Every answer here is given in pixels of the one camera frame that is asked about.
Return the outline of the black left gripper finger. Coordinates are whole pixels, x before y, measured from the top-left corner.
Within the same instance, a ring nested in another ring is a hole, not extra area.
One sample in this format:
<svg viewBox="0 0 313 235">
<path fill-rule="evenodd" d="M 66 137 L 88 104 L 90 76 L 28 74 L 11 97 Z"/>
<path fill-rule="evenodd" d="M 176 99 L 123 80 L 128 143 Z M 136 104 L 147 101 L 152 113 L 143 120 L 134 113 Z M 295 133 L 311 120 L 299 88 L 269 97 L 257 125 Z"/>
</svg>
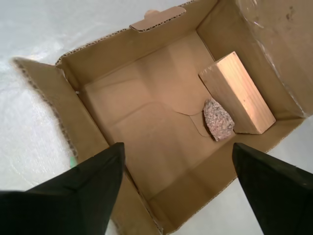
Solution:
<svg viewBox="0 0 313 235">
<path fill-rule="evenodd" d="M 1 191 L 2 235 L 103 235 L 125 168 L 118 142 L 27 191 Z"/>
<path fill-rule="evenodd" d="M 313 175 L 235 143 L 232 160 L 241 187 L 266 235 L 313 233 Z"/>
</svg>

